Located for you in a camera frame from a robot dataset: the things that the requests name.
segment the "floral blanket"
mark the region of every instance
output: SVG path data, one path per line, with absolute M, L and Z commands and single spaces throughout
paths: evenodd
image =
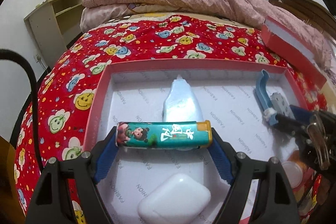
M 260 31 L 217 24 L 184 15 L 165 19 L 112 21 L 85 33 L 65 52 L 38 92 L 39 146 L 42 161 L 76 158 L 82 152 L 86 122 L 102 71 L 110 63 L 159 58 L 243 60 L 287 67 L 309 109 L 325 109 L 319 90 L 285 60 L 268 50 Z M 39 178 L 27 109 L 17 141 L 14 177 L 24 213 Z M 85 222 L 76 188 L 69 182 L 79 223 Z

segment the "black gripper frame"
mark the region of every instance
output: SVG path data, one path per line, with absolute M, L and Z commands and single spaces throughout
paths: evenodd
M 76 181 L 80 205 L 88 224 L 114 224 L 93 177 L 97 159 L 114 138 L 115 131 L 113 128 L 105 140 L 98 142 L 87 158 L 82 154 L 73 160 L 47 163 L 31 198 L 26 224 L 77 223 L 67 179 Z M 231 172 L 235 177 L 213 224 L 239 223 L 253 179 L 259 179 L 259 184 L 250 224 L 299 224 L 296 201 L 280 162 L 276 158 L 268 162 L 252 160 L 245 154 L 238 157 L 232 146 L 222 141 L 214 129 L 212 135 L 231 162 Z

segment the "teal lighter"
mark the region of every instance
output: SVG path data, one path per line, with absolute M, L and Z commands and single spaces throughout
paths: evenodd
M 136 148 L 190 149 L 212 144 L 210 121 L 119 122 L 117 146 Z

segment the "bed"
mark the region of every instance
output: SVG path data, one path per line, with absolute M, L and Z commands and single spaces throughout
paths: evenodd
M 325 95 L 314 83 L 265 47 L 260 30 L 256 27 L 258 24 L 255 23 L 260 21 L 258 16 L 249 18 L 245 14 L 242 19 L 236 14 L 236 7 L 231 8 L 233 13 L 226 11 L 226 16 L 217 12 L 217 16 L 214 16 L 214 12 L 204 15 L 207 10 L 204 7 L 197 10 L 192 5 L 193 8 L 179 5 L 177 1 L 163 3 L 149 0 L 147 5 L 143 0 L 140 3 L 124 0 L 128 3 L 117 3 L 124 6 L 115 13 L 115 10 L 111 12 L 110 6 L 105 7 L 109 12 L 90 8 L 92 1 L 87 0 L 87 10 L 84 10 L 82 17 L 81 27 L 86 32 L 61 56 L 38 92 L 39 145 L 44 164 L 50 157 L 67 160 L 81 154 L 95 90 L 101 73 L 110 63 L 210 58 L 272 64 L 288 68 L 309 110 L 328 108 Z M 208 10 L 216 11 L 216 7 L 211 5 Z M 280 12 L 285 15 L 283 21 L 286 18 L 288 22 L 294 20 L 285 12 Z M 300 26 L 303 37 L 306 36 L 304 31 L 316 36 L 311 27 L 306 28 L 299 22 L 291 26 Z M 318 50 L 320 64 L 328 60 L 325 48 L 314 49 Z M 24 213 L 39 177 L 31 121 L 32 109 L 29 106 L 22 121 L 14 164 L 18 197 Z M 69 186 L 74 210 L 81 212 L 74 182 L 69 181 Z M 85 222 L 83 214 L 79 215 Z

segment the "wooden shelf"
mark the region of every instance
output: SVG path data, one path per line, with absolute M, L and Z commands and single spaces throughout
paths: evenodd
M 74 9 L 74 8 L 80 6 L 80 5 L 82 5 L 82 4 L 77 4 L 77 5 L 73 6 L 73 7 L 69 7 L 69 8 L 67 8 L 67 9 L 65 9 L 65 10 L 63 10 L 63 11 L 60 11 L 60 12 L 56 13 L 55 16 L 57 17 L 57 16 L 59 16 L 59 15 L 65 13 L 65 12 L 67 12 L 67 11 L 70 11 L 71 9 Z

